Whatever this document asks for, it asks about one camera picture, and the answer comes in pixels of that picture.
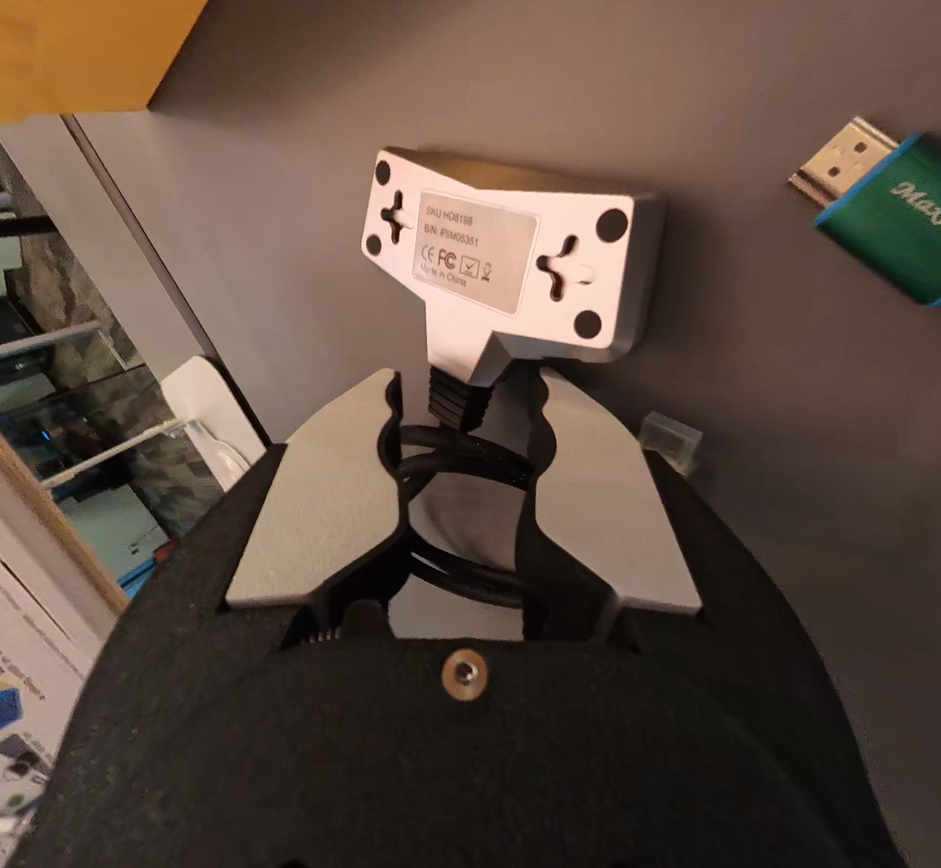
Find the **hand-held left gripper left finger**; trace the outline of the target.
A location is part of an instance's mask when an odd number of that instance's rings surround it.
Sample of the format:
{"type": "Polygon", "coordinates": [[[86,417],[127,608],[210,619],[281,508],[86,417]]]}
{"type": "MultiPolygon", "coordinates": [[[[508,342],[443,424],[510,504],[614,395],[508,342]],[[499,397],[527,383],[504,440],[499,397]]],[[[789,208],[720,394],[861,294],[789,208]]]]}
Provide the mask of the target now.
{"type": "Polygon", "coordinates": [[[310,603],[341,610],[406,528],[398,467],[399,372],[382,368],[325,404],[288,439],[226,592],[231,607],[310,603]]]}

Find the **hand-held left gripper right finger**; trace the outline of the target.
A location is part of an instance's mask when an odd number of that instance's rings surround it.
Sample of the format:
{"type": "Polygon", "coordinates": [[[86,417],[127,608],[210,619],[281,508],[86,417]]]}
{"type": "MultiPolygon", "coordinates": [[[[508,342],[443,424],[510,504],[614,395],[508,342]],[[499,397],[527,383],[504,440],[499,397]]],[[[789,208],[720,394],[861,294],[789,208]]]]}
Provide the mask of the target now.
{"type": "Polygon", "coordinates": [[[529,395],[519,576],[542,617],[697,615],[702,599],[638,440],[552,368],[535,372],[529,395]]]}

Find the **silver port hub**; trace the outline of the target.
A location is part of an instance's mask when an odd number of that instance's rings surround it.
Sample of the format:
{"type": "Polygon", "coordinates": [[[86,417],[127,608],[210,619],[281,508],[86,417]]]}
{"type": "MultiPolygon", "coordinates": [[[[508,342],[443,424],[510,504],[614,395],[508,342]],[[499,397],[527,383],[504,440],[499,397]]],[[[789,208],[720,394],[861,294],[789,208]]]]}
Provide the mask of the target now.
{"type": "Polygon", "coordinates": [[[629,354],[666,214],[609,180],[387,146],[361,247],[423,301],[429,365],[489,387],[514,360],[629,354]]]}

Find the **braided hdmi cable green plugs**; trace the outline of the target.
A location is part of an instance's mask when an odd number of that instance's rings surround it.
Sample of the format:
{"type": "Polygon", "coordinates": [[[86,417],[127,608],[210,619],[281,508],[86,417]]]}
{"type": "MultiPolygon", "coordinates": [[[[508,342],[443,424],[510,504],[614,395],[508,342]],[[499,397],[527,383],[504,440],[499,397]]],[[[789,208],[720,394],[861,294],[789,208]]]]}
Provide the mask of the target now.
{"type": "Polygon", "coordinates": [[[788,178],[814,227],[920,307],[940,305],[939,135],[853,117],[788,178]]]}

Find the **yellow plastic bin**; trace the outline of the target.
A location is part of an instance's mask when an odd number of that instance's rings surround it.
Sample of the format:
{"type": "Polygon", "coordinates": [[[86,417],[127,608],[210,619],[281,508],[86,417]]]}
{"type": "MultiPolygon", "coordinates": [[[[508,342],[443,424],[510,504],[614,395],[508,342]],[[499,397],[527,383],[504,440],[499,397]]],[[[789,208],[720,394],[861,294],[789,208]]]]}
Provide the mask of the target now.
{"type": "Polygon", "coordinates": [[[209,0],[1,0],[1,122],[140,111],[209,0]]]}

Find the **white stand base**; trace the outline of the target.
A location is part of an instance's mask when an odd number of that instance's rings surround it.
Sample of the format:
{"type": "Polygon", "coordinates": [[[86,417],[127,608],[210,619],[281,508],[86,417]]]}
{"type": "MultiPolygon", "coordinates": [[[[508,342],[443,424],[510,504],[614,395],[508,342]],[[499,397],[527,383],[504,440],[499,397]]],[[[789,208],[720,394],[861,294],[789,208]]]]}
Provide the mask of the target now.
{"type": "Polygon", "coordinates": [[[221,490],[228,492],[266,451],[218,368],[191,357],[160,380],[164,400],[221,490]]]}

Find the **instruction sheet on stand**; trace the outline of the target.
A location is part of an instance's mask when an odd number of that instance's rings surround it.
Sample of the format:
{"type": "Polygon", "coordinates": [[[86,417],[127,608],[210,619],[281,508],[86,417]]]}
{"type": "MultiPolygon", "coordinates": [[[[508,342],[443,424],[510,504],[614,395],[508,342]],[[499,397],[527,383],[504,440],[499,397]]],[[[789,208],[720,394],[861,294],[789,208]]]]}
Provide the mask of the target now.
{"type": "Polygon", "coordinates": [[[127,595],[19,455],[1,439],[2,521],[92,626],[124,613],[127,595]]]}

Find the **printed instruction sheet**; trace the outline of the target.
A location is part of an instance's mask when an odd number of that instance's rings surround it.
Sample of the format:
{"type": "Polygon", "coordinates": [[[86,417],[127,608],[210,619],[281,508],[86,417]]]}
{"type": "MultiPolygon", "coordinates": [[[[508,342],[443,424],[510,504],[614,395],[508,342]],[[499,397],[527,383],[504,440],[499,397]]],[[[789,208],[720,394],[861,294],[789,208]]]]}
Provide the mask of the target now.
{"type": "Polygon", "coordinates": [[[100,636],[6,525],[1,534],[1,842],[5,860],[45,796],[100,636]]]}

